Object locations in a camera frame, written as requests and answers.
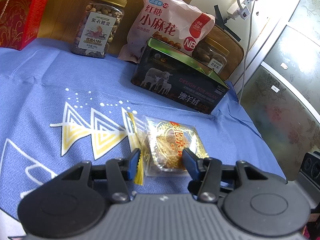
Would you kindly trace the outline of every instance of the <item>jar label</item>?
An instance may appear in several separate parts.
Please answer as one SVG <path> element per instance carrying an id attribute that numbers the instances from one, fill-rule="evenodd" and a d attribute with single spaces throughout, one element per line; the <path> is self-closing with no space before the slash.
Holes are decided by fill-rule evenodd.
<path id="1" fill-rule="evenodd" d="M 81 49 L 103 52 L 116 18 L 91 12 L 84 26 L 79 45 Z"/>
<path id="2" fill-rule="evenodd" d="M 215 73 L 219 73 L 219 71 L 223 68 L 223 64 L 218 60 L 212 58 L 208 63 L 208 67 L 212 68 L 215 71 Z"/>

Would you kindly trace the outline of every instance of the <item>white power strip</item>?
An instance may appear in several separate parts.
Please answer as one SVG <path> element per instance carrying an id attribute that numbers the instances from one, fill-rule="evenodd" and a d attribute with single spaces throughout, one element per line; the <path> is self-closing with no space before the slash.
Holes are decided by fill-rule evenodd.
<path id="1" fill-rule="evenodd" d="M 243 9 L 240 10 L 239 5 L 237 1 L 235 1 L 227 10 L 228 16 L 235 20 L 238 16 L 241 16 L 242 19 L 247 19 L 250 15 L 250 12 L 247 8 L 247 6 L 252 2 L 252 0 L 240 0 L 240 3 L 242 4 Z"/>

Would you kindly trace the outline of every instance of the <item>glass panel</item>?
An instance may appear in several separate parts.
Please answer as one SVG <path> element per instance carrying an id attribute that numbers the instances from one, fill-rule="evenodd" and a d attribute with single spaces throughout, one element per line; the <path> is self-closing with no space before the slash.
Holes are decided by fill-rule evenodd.
<path id="1" fill-rule="evenodd" d="M 300 0 L 290 22 L 320 43 L 320 0 Z"/>
<path id="2" fill-rule="evenodd" d="M 320 125 L 299 99 L 259 66 L 241 100 L 289 180 L 298 174 L 306 152 L 320 148 Z"/>
<path id="3" fill-rule="evenodd" d="M 320 113 L 320 47 L 286 26 L 264 61 Z"/>

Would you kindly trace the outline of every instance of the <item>red circle logo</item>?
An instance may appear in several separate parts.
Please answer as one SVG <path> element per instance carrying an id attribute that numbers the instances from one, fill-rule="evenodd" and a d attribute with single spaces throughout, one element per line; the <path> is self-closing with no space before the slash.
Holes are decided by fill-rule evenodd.
<path id="1" fill-rule="evenodd" d="M 186 51 L 192 51 L 195 49 L 197 43 L 195 39 L 191 36 L 186 37 L 184 42 L 183 42 L 183 47 Z"/>

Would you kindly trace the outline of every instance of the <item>white wall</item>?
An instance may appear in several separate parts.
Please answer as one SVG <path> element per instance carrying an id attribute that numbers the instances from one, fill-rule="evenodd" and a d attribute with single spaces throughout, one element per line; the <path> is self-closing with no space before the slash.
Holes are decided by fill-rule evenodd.
<path id="1" fill-rule="evenodd" d="M 227 9 L 236 0 L 192 0 L 191 5 L 197 6 L 200 10 L 206 13 L 215 15 L 214 5 L 218 4 L 222 15 L 222 18 L 227 17 Z M 254 5 L 253 19 L 252 19 L 252 37 L 251 46 L 263 30 L 264 26 L 270 19 L 270 17 L 281 14 L 286 8 L 287 0 L 258 0 Z M 248 35 L 249 35 L 249 19 L 243 20 L 238 17 L 236 20 L 228 20 L 226 26 L 228 26 L 233 32 L 235 32 L 240 38 L 240 44 L 244 48 L 247 47 Z"/>

